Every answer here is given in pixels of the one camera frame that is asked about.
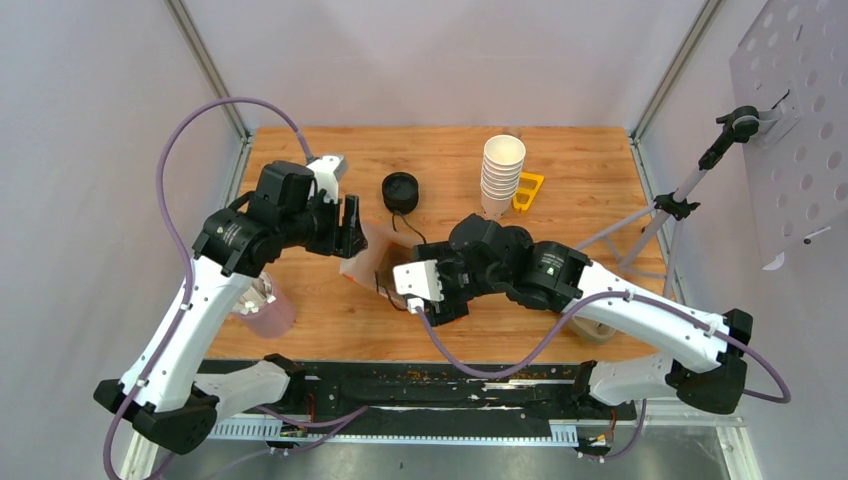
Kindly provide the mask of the orange paper takeout bag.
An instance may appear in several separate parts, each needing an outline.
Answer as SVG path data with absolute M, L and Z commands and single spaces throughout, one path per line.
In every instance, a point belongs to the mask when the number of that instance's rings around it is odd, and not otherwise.
M 425 243 L 426 238 L 411 227 L 405 216 L 394 215 L 392 220 L 397 218 L 404 222 L 406 231 L 399 231 L 396 224 L 363 221 L 367 246 L 353 258 L 342 260 L 339 273 L 386 298 L 395 310 L 406 311 L 407 302 L 395 290 L 392 271 L 397 265 L 413 262 L 414 247 Z

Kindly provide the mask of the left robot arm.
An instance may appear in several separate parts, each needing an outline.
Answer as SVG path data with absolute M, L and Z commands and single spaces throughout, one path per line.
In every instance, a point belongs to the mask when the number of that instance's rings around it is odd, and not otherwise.
M 272 162 L 254 190 L 210 215 L 193 244 L 189 276 L 145 351 L 120 378 L 102 381 L 95 401 L 178 455 L 246 410 L 298 411 L 305 372 L 281 355 L 226 374 L 203 374 L 200 366 L 225 318 L 283 250 L 349 259 L 366 248 L 359 200 L 339 192 L 347 168 L 341 155 Z

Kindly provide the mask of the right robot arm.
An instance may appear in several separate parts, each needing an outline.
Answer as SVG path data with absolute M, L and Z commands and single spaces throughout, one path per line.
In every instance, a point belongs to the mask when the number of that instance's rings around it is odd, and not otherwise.
M 414 247 L 413 260 L 392 272 L 408 310 L 430 327 L 466 316 L 471 300 L 503 294 L 563 322 L 579 317 L 635 337 L 654 355 L 620 362 L 587 361 L 571 390 L 584 417 L 630 400 L 676 396 L 708 413 L 733 413 L 745 391 L 744 350 L 752 316 L 740 309 L 691 309 L 612 273 L 586 254 L 535 241 L 520 226 L 471 214 L 445 241 Z

